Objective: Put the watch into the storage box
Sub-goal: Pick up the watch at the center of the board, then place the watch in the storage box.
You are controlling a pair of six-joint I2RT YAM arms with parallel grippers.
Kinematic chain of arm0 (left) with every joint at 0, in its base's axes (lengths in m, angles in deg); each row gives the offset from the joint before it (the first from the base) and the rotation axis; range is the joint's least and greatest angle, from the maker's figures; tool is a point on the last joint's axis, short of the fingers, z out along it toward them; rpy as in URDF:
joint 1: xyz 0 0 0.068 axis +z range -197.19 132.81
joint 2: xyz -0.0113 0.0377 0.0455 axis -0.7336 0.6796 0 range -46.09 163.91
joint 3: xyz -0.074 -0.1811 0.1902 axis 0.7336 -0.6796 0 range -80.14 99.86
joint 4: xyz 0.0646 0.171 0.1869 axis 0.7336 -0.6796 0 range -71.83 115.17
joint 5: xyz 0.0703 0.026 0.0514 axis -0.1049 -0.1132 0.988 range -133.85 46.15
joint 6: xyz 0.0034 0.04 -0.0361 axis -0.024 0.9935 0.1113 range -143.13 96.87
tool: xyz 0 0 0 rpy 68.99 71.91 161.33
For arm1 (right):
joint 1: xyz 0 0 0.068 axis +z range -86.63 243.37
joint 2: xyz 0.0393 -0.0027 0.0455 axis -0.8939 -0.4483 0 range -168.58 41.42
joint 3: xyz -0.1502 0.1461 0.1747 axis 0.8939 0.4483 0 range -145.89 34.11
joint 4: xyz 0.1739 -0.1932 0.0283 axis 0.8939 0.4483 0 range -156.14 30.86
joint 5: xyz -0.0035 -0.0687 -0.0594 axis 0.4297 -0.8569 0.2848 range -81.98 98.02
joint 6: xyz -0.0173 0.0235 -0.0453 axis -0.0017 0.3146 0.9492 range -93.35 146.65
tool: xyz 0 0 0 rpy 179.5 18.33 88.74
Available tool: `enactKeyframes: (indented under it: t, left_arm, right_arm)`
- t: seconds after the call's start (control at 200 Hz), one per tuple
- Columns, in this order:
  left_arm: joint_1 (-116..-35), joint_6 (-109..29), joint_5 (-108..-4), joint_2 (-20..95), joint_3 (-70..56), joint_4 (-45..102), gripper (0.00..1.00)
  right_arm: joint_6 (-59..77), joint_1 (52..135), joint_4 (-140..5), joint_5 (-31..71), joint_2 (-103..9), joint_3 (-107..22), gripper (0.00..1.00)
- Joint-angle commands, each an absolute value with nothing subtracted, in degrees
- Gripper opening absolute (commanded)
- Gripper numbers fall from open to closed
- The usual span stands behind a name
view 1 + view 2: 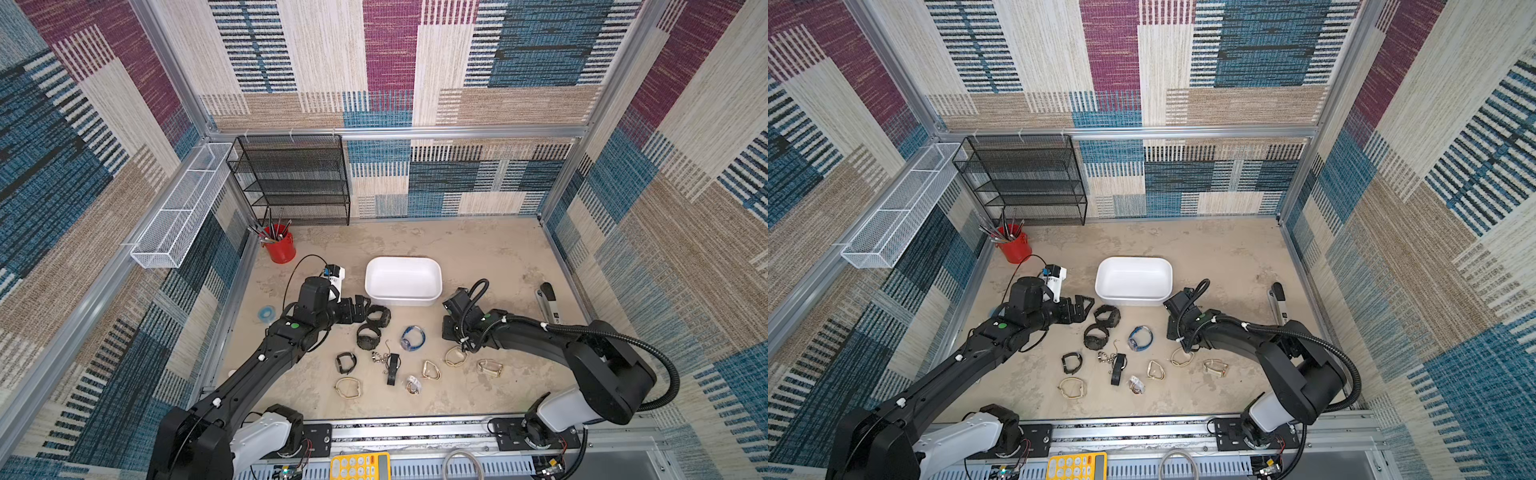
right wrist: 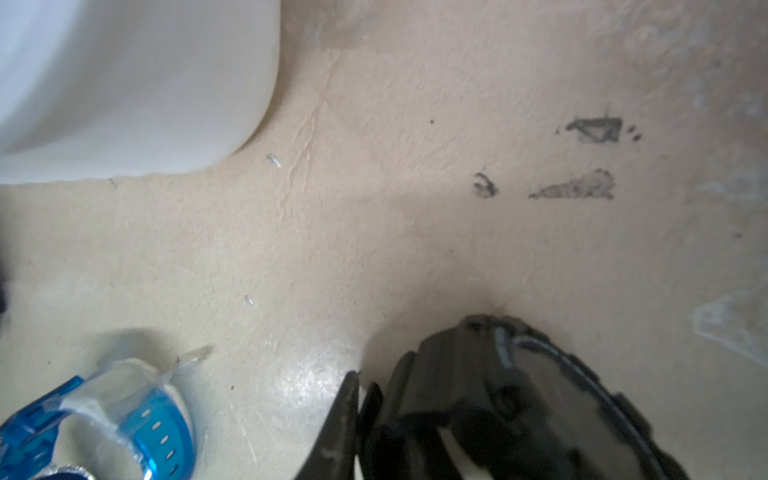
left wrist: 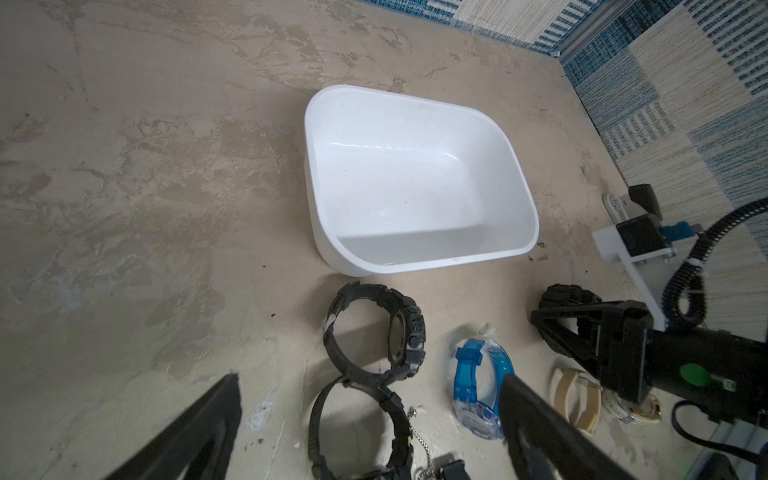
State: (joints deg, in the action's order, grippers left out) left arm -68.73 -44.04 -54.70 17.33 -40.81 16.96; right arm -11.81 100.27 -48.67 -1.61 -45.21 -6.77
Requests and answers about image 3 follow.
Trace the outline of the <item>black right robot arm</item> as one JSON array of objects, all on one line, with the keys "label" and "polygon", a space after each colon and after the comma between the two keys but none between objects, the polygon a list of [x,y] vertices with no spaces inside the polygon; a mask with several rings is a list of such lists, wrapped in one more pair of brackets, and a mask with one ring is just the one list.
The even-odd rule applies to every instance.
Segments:
[{"label": "black right robot arm", "polygon": [[531,322],[555,352],[575,360],[605,389],[641,403],[651,388],[680,397],[719,422],[767,426],[767,344],[706,329],[705,267],[717,243],[737,226],[767,211],[749,202],[703,229],[680,222],[664,227],[658,204],[627,218],[609,233],[608,257],[627,265],[674,256],[673,244],[690,239],[682,262],[660,279],[661,294],[647,302],[603,301],[577,285],[555,284],[542,295]]}]

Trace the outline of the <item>white strap rose-gold watch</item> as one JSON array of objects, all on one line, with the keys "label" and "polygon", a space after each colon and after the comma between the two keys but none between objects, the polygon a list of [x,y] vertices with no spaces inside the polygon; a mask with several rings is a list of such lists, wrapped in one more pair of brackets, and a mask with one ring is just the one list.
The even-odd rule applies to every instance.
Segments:
[{"label": "white strap rose-gold watch", "polygon": [[623,423],[656,424],[662,421],[662,406],[659,399],[649,394],[640,404],[623,400],[617,393],[604,390],[602,392],[603,407]]}]

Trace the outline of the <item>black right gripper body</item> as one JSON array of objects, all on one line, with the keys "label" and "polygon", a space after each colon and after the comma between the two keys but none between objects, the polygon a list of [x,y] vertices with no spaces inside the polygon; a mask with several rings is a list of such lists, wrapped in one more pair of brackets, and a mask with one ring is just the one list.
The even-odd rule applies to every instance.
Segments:
[{"label": "black right gripper body", "polygon": [[648,395],[645,355],[653,317],[638,301],[601,304],[595,377],[621,399],[635,404]]}]

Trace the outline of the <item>black rugged sports watch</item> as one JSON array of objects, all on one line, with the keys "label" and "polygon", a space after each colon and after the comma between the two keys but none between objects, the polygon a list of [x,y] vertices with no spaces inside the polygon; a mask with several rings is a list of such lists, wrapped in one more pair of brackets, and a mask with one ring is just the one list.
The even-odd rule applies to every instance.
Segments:
[{"label": "black rugged sports watch", "polygon": [[585,358],[587,353],[594,352],[597,327],[590,317],[577,313],[547,320],[542,317],[541,312],[556,308],[572,310],[574,307],[601,302],[600,296],[578,285],[551,285],[542,295],[539,308],[531,314],[531,322],[552,350],[579,361]]}]

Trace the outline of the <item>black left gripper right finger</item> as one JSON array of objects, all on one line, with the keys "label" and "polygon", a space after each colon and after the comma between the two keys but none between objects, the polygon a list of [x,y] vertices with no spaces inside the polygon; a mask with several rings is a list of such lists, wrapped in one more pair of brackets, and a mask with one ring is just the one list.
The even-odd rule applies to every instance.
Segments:
[{"label": "black left gripper right finger", "polygon": [[519,479],[629,479],[520,378],[503,378],[499,415]]}]

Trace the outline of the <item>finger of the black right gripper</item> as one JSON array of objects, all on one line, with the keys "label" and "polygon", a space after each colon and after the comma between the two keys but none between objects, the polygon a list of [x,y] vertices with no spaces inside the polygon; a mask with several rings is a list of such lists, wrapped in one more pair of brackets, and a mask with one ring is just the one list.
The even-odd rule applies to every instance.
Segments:
[{"label": "finger of the black right gripper", "polygon": [[605,311],[605,302],[552,304],[533,310],[530,322],[553,351],[576,361],[583,370],[599,380],[602,354],[605,352]]}]

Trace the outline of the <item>black round digital watch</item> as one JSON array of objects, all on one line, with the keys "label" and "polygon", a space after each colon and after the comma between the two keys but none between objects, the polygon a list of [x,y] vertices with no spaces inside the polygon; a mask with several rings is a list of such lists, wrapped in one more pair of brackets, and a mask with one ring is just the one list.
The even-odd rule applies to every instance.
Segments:
[{"label": "black round digital watch", "polygon": [[[333,401],[332,424],[322,428],[324,407],[337,385],[367,395],[379,411],[344,413]],[[314,401],[307,452],[315,479],[410,479],[413,434],[401,398],[384,386],[366,387],[337,377]]]}]

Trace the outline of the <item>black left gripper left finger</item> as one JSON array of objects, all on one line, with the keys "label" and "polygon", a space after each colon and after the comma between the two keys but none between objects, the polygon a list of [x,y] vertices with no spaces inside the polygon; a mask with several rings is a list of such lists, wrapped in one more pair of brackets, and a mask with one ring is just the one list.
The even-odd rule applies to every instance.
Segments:
[{"label": "black left gripper left finger", "polygon": [[110,479],[223,479],[242,418],[239,376],[223,376]]}]

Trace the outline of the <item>black chunky digital watch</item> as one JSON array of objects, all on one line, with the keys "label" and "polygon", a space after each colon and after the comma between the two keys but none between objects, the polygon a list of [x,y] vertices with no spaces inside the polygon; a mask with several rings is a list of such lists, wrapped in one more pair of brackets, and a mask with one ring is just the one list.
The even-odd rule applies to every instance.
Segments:
[{"label": "black chunky digital watch", "polygon": [[[339,316],[352,303],[363,300],[385,312],[386,319],[337,336]],[[328,358],[342,376],[370,389],[415,376],[426,357],[421,309],[412,298],[382,284],[354,281],[344,285],[328,308],[322,339]]]}]

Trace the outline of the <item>beige strap slim watch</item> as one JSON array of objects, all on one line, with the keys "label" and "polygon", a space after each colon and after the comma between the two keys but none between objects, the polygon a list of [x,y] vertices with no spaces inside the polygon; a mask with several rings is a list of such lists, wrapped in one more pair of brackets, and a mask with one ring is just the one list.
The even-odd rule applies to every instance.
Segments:
[{"label": "beige strap slim watch", "polygon": [[571,427],[587,437],[596,434],[601,419],[602,388],[586,372],[555,368],[550,382],[550,401]]}]

